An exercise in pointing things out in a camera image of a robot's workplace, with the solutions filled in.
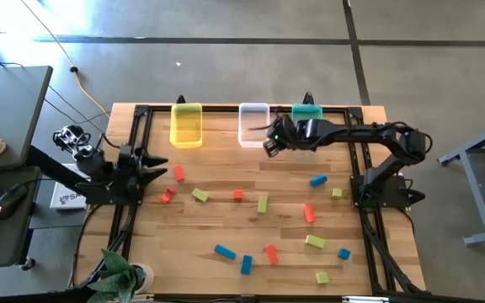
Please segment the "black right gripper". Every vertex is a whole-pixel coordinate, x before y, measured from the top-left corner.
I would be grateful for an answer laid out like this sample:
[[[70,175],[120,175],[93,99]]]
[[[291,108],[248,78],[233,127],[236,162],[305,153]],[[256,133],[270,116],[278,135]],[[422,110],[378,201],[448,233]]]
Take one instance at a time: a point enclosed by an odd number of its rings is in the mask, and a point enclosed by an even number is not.
[[[277,156],[284,148],[297,148],[296,127],[289,116],[276,118],[267,130],[268,140],[263,149],[270,157]]]

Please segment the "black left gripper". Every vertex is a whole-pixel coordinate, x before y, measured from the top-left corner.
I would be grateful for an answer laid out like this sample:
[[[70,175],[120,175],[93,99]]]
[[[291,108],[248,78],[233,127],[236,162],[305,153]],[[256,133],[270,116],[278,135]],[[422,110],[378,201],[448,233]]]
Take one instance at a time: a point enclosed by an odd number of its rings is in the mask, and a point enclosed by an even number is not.
[[[119,186],[126,190],[144,190],[146,185],[161,177],[166,168],[151,168],[168,162],[165,157],[142,154],[141,160],[132,146],[122,144],[119,149],[118,171]]]

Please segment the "clear plastic bin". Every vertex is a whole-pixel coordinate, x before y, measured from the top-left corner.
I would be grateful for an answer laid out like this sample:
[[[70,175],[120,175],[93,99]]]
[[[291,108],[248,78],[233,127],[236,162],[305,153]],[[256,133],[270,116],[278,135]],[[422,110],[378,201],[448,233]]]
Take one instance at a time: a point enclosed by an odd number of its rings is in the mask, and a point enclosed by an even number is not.
[[[238,111],[237,139],[242,148],[261,148],[266,140],[269,121],[269,105],[265,103],[241,103]]]

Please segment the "teal translucent plastic bin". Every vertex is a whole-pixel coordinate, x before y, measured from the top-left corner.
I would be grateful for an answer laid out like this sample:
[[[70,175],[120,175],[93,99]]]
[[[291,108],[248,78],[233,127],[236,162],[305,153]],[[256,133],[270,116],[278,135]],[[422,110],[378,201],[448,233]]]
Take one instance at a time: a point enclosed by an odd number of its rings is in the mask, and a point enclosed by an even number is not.
[[[312,120],[323,118],[322,107],[315,104],[293,104],[291,107],[291,119],[294,123],[299,120]]]

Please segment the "yellow translucent plastic bin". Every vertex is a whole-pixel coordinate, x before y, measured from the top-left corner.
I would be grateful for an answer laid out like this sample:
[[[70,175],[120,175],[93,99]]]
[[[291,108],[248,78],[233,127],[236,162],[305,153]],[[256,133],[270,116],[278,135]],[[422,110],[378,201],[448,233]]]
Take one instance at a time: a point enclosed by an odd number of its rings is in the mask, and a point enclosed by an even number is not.
[[[170,142],[178,149],[199,148],[203,142],[203,111],[200,103],[171,107]]]

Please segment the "white printed box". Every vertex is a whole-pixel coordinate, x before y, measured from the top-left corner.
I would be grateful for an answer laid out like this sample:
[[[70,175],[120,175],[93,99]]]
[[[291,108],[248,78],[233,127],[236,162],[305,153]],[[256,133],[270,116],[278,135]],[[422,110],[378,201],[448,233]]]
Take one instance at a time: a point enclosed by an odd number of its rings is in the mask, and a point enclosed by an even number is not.
[[[53,210],[78,210],[86,208],[86,198],[77,192],[56,182],[51,198],[50,208]]]

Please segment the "white plant pot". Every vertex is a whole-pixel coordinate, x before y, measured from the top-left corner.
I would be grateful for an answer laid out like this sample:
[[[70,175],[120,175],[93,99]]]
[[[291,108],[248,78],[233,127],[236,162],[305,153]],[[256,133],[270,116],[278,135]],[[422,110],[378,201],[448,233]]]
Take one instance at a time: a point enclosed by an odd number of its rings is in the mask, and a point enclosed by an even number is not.
[[[136,287],[134,289],[134,294],[143,294],[152,287],[155,275],[152,268],[147,264],[132,263],[131,266],[136,271]]]

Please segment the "green potted plant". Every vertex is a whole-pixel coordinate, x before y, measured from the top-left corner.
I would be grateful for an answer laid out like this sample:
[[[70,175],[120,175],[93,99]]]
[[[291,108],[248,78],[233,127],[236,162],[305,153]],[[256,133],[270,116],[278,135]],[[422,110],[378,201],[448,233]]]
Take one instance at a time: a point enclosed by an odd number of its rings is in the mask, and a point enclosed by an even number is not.
[[[117,252],[102,250],[106,270],[99,272],[99,280],[89,284],[94,290],[87,303],[107,303],[118,299],[119,303],[131,303],[136,287],[136,271]]]

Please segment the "black computer mouse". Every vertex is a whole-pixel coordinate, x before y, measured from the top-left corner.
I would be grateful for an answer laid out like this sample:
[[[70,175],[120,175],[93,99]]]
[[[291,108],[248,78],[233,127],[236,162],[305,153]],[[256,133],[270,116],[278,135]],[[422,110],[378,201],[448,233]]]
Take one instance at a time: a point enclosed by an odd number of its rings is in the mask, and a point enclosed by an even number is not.
[[[13,216],[29,190],[24,184],[15,184],[0,196],[0,220]]]

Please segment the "grey desk top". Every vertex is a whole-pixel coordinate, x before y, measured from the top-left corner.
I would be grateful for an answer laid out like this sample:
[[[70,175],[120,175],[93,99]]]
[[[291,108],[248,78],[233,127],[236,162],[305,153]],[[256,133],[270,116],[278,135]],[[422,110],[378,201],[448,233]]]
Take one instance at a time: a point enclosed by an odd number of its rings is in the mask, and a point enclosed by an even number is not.
[[[0,67],[0,168],[21,167],[53,73],[51,66]]]

